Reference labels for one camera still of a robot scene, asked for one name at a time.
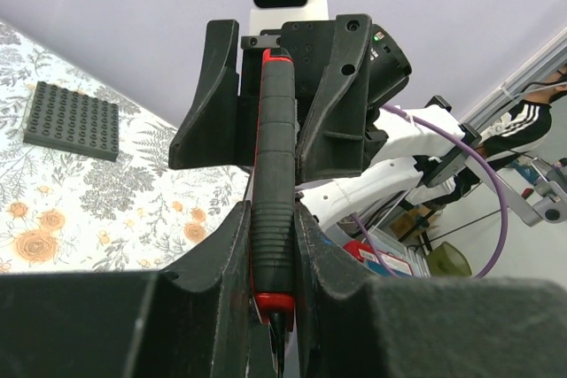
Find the white wall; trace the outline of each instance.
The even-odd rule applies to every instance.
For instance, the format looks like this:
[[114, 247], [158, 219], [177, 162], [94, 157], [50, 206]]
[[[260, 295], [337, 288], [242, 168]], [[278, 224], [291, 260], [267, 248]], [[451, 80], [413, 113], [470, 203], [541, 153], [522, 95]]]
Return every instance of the white wall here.
[[[517, 192], [530, 187], [519, 174], [502, 170], [500, 175]], [[541, 199], [533, 194], [529, 202]], [[430, 237], [440, 235], [462, 224], [493, 212], [498, 208], [496, 195], [485, 185], [468, 197], [450, 204], [435, 223], [439, 228]], [[478, 272], [493, 253], [498, 240], [500, 218], [491, 218], [471, 225], [449, 236], [446, 241], [459, 249]], [[508, 240], [501, 258], [488, 276], [542, 278], [567, 288], [567, 224], [550, 225], [545, 222], [527, 227], [514, 213], [509, 213]]]
[[[407, 53], [414, 75], [396, 102], [442, 95], [460, 117], [557, 34], [567, 0], [329, 0], [364, 12]], [[0, 0], [0, 19], [173, 124], [188, 111], [206, 22], [252, 0]]]

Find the lego baseplate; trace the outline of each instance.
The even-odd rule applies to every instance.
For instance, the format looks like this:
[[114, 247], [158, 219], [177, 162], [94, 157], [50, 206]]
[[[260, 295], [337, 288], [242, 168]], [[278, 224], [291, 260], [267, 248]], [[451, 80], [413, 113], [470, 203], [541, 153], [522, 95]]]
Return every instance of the lego baseplate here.
[[118, 105], [37, 83], [24, 143], [115, 161]]

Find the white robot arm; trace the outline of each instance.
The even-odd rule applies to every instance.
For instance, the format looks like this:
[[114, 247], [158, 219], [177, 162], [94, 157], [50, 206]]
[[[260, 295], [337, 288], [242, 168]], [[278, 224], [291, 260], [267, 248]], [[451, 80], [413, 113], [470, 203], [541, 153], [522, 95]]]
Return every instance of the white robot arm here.
[[[259, 35], [266, 28], [279, 28], [289, 21], [328, 19], [327, 0], [308, 0], [300, 8], [254, 8], [250, 14], [250, 35]], [[457, 139], [461, 140], [465, 136], [458, 120], [447, 109], [437, 105], [407, 113], [434, 123]], [[359, 177], [334, 179], [301, 192], [301, 202], [317, 217], [323, 231], [381, 198], [419, 187], [423, 184], [424, 171], [420, 169], [415, 157], [443, 158], [454, 148], [446, 138], [390, 112], [381, 111], [374, 126], [388, 134], [388, 141], [373, 158], [370, 168]], [[454, 161], [438, 176], [441, 178], [430, 179], [427, 187], [422, 185], [423, 189], [412, 191], [409, 202], [419, 204], [453, 192], [455, 185], [452, 175], [464, 167], [465, 159], [461, 157], [460, 162]], [[494, 189], [487, 174], [471, 158], [467, 161], [467, 166]], [[557, 192], [561, 194], [558, 199], [546, 198], [532, 206], [504, 181], [501, 183], [509, 207], [528, 226], [534, 226], [543, 220], [551, 223], [567, 220], [567, 197], [560, 188], [557, 187]]]

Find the table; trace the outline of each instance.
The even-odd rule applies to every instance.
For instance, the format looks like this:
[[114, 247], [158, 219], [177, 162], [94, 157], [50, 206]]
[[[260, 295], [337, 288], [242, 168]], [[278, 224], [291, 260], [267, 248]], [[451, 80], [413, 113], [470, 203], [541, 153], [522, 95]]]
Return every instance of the table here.
[[[22, 142], [38, 81], [119, 106], [115, 163]], [[203, 241], [248, 176], [234, 166], [168, 170], [174, 134], [0, 22], [0, 273], [161, 268]]]

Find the screw hole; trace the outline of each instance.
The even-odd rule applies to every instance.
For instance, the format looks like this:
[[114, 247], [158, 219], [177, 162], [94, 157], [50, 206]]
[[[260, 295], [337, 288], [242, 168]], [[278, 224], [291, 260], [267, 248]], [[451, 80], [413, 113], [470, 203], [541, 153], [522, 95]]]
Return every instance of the screw hole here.
[[352, 64], [346, 64], [340, 69], [340, 72], [343, 75], [353, 75], [355, 71], [356, 68], [354, 68], [354, 65]]
[[360, 28], [361, 23], [358, 22], [356, 19], [352, 19], [346, 23], [346, 29], [348, 31], [356, 31]]

